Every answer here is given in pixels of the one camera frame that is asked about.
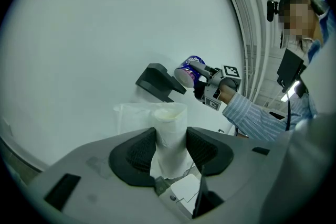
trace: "blue can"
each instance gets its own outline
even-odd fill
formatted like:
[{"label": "blue can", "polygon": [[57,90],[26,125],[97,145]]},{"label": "blue can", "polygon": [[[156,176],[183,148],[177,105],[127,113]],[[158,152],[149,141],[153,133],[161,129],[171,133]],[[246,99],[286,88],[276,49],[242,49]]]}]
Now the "blue can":
[{"label": "blue can", "polygon": [[201,76],[200,73],[190,66],[190,62],[192,61],[198,61],[205,64],[200,57],[191,55],[174,71],[175,78],[186,88],[193,88]]}]

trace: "ear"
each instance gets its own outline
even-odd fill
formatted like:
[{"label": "ear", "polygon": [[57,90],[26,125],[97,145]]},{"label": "ear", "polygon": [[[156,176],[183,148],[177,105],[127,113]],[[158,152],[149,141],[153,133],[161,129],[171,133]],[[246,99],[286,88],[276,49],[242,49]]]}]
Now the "ear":
[{"label": "ear", "polygon": [[307,4],[308,6],[311,5],[311,0],[302,0],[302,3]]}]

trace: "striped shirt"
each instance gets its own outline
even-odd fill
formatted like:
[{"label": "striped shirt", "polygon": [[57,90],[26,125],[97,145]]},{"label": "striped shirt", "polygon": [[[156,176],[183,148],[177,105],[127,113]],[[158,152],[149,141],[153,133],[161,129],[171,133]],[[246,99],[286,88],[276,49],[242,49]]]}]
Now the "striped shirt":
[{"label": "striped shirt", "polygon": [[[319,16],[323,42],[326,43],[331,32],[336,29],[336,20],[330,8]],[[321,49],[321,43],[315,40],[308,51],[309,62]],[[290,130],[305,119],[311,119],[317,114],[314,103],[307,93],[291,104]],[[223,115],[230,123],[237,126],[250,138],[258,140],[274,141],[276,137],[285,131],[287,117],[278,120],[259,106],[253,104],[246,97],[235,93],[229,104],[223,111]]]}]

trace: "white backdrop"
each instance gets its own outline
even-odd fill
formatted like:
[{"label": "white backdrop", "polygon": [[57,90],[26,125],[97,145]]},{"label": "white backdrop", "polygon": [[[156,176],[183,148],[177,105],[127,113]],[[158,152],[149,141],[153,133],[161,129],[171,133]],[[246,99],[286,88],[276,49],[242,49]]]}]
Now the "white backdrop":
[{"label": "white backdrop", "polygon": [[[173,74],[188,56],[243,74],[240,30],[230,0],[15,0],[0,37],[0,113],[16,142],[52,164],[75,147],[113,136],[113,106],[159,102],[135,85],[149,63]],[[189,126],[231,124],[198,102]]]}]

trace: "cable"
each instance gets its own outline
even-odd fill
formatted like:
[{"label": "cable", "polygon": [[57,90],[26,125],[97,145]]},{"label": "cable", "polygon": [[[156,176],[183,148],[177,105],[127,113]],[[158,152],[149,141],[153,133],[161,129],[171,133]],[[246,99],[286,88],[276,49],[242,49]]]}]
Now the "cable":
[{"label": "cable", "polygon": [[289,95],[288,95],[288,91],[286,92],[287,95],[287,100],[288,100],[288,112],[287,112],[287,125],[286,125],[286,131],[289,130],[289,126],[290,126],[290,102],[289,102]]}]

